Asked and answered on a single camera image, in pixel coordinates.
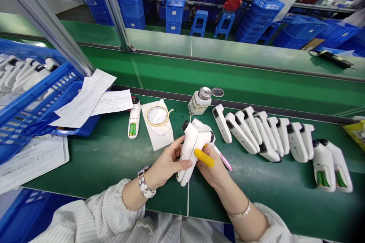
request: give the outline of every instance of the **bracelet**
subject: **bracelet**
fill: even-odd
[[[229,212],[226,211],[228,216],[230,216],[232,218],[241,218],[241,217],[244,217],[244,216],[248,215],[248,213],[251,211],[251,201],[249,200],[249,198],[247,198],[247,200],[248,200],[248,206],[247,206],[246,210],[243,213],[232,214],[232,213],[229,213]]]

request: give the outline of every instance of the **stacked blue crates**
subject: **stacked blue crates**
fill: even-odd
[[[254,0],[236,31],[236,40],[255,44],[284,5],[278,0]]]
[[[105,0],[84,0],[88,4],[91,13],[98,25],[111,25],[113,20],[106,6]]]
[[[309,16],[296,15],[292,18],[286,29],[273,41],[274,46],[301,49],[328,25]]]
[[[357,55],[365,57],[365,28],[362,28],[357,35],[351,37],[337,48],[342,50],[355,50]]]
[[[144,29],[146,27],[143,0],[118,0],[118,2],[127,28]]]
[[[166,2],[166,33],[181,33],[185,0],[167,0]]]
[[[316,38],[325,39],[325,41],[316,48],[317,50],[320,50],[322,47],[335,49],[351,37],[357,35],[361,30],[354,25],[339,20],[327,19],[324,22],[328,25]]]

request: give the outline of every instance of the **green workbench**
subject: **green workbench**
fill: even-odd
[[[0,38],[39,44],[9,36]],[[226,101],[326,115],[365,106],[364,83],[86,46],[81,49],[96,68],[116,76],[117,85],[185,95],[202,86],[220,87]]]
[[[141,104],[158,98],[139,96]],[[174,137],[189,119],[187,102],[165,99],[174,111],[170,121]],[[218,132],[209,107],[198,119]],[[225,109],[224,113],[236,110]],[[163,149],[153,151],[141,116],[135,140],[127,137],[129,112],[104,114],[89,137],[68,137],[70,161],[26,183],[25,187],[90,197],[118,183],[134,178],[141,167],[153,164]],[[342,148],[354,185],[354,192],[326,193],[316,188],[313,166],[294,161],[291,155],[281,163],[270,163],[260,155],[247,153],[236,139],[226,144],[216,134],[216,145],[233,167],[231,176],[253,202],[261,202],[276,211],[294,234],[348,242],[357,232],[356,220],[365,205],[365,155],[340,125],[290,118],[292,122],[311,123],[316,127],[313,138],[325,138]],[[198,169],[190,183],[181,187],[172,177],[146,204],[149,210],[229,222],[217,194]]]

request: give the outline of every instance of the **wrist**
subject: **wrist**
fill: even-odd
[[[149,169],[144,174],[144,181],[146,182],[146,185],[148,188],[150,188],[152,191],[156,190],[159,186],[157,182],[155,181],[156,176],[153,175],[151,172],[152,170]]]
[[[233,179],[228,175],[227,179],[222,185],[215,185],[213,188],[217,192],[218,195],[222,195],[229,191],[229,189],[232,189],[232,187],[235,185],[235,182]]]

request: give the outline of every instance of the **striped sleeve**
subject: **striped sleeve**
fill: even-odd
[[[78,200],[57,209],[50,226],[32,243],[108,242],[115,235],[128,236],[137,221],[144,218],[143,206],[129,210],[122,201],[123,179],[99,195]]]
[[[287,243],[293,242],[293,235],[290,233],[288,227],[272,209],[266,207],[261,203],[254,203],[266,217],[269,228],[260,238],[259,243]],[[238,235],[235,233],[236,243],[242,243]]]

